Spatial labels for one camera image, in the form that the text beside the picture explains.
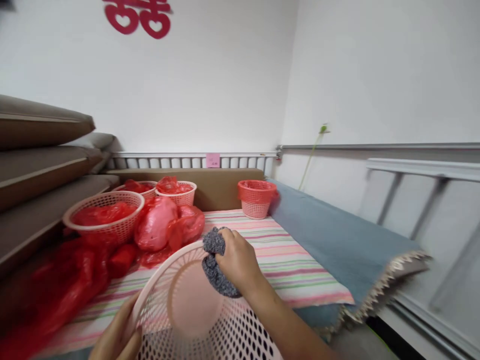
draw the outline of pink plastic basket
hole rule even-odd
[[[124,202],[136,206],[136,210],[121,220],[111,222],[105,225],[81,226],[72,222],[72,217],[80,210],[89,207],[111,206],[118,202]],[[145,198],[132,191],[114,191],[105,192],[99,195],[91,196],[82,200],[63,215],[63,223],[70,229],[76,230],[80,235],[105,235],[106,238],[114,238],[118,245],[127,243],[134,232],[135,222],[139,216],[140,210],[144,207]]]
[[[185,192],[183,194],[165,194],[163,192],[159,192],[155,189],[155,194],[158,196],[166,196],[173,200],[175,204],[178,206],[181,205],[193,205],[194,204],[194,197],[195,197],[195,190],[197,190],[197,185],[190,181],[179,181],[180,184],[189,184],[193,189],[189,192]]]
[[[153,186],[150,190],[148,191],[145,191],[145,192],[142,192],[140,195],[142,195],[145,199],[151,199],[151,198],[154,198],[157,196],[157,194],[155,193],[155,186],[157,185],[157,182],[156,181],[139,181],[138,183],[140,184],[148,184],[148,185],[151,185]],[[116,187],[112,190],[113,192],[114,191],[126,191],[125,190],[125,185],[121,185],[119,187]]]
[[[277,194],[277,186],[268,181],[242,180],[238,183],[241,209],[247,218],[253,220],[265,219],[270,202]]]
[[[138,360],[281,359],[242,298],[220,295],[202,269],[203,242],[170,256],[148,280],[128,319],[122,343],[141,326]]]

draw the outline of person's left hand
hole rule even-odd
[[[110,325],[97,340],[88,360],[134,360],[136,358],[142,345],[142,329],[137,329],[124,347],[121,342],[127,319],[139,294],[135,294],[123,303]]]

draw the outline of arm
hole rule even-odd
[[[260,271],[254,248],[236,231],[219,233],[225,240],[224,256],[216,255],[221,271],[242,293],[268,331],[282,357],[337,359],[335,353],[277,295]]]
[[[142,329],[137,329],[126,341],[122,341],[122,335],[139,294],[138,292],[123,303],[110,325],[96,341],[88,360],[135,360],[137,358],[142,345]]]

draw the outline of blue blanket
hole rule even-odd
[[[273,179],[279,198],[270,206],[271,216],[310,255],[346,286],[355,305],[346,309],[357,320],[364,318],[379,281],[388,279],[392,260],[423,259],[414,242],[349,212],[295,190]],[[297,310],[313,327],[335,326],[340,306],[311,306]]]

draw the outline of lace fringe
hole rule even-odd
[[[414,259],[420,260],[429,257],[430,256],[428,256],[427,253],[421,250],[407,252],[403,255],[395,257],[392,261],[390,261],[383,272],[383,275],[373,285],[365,300],[355,313],[350,312],[344,305],[342,305],[335,325],[323,328],[317,327],[314,328],[314,331],[319,336],[326,339],[327,342],[330,342],[332,334],[337,333],[342,325],[347,323],[349,320],[352,320],[357,324],[362,324],[369,316],[374,315],[381,310],[375,305],[379,303],[379,297],[385,294],[384,289],[389,288],[392,280],[395,280],[394,273],[403,270],[404,263],[406,262],[411,263]]]
[[[392,261],[390,261],[380,279],[375,283],[375,285],[373,285],[360,308],[355,313],[351,313],[349,310],[344,308],[343,315],[349,317],[356,323],[363,323],[368,316],[371,316],[380,310],[379,308],[375,308],[375,303],[379,302],[379,296],[384,295],[384,289],[390,287],[392,280],[395,279],[394,273],[403,270],[404,263],[406,262],[411,263],[414,259],[420,260],[425,258],[429,258],[429,256],[426,252],[421,250],[411,251],[395,257]]]

